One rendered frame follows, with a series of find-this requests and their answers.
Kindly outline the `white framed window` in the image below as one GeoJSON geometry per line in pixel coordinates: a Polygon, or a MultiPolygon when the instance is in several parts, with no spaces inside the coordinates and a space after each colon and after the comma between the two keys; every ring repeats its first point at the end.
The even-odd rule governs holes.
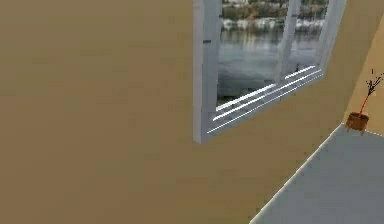
{"type": "Polygon", "coordinates": [[[321,79],[347,0],[193,0],[193,139],[321,79]]]}

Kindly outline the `potted plant in brown pot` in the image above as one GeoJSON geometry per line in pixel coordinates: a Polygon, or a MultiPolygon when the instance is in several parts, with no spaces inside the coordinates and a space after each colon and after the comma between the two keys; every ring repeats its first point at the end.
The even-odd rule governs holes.
{"type": "Polygon", "coordinates": [[[359,108],[358,112],[350,112],[345,123],[347,131],[355,130],[359,131],[360,135],[363,136],[366,132],[366,128],[370,117],[364,112],[367,106],[369,98],[377,91],[381,84],[384,83],[384,73],[377,74],[374,69],[371,69],[371,78],[365,81],[367,93],[359,108]]]}

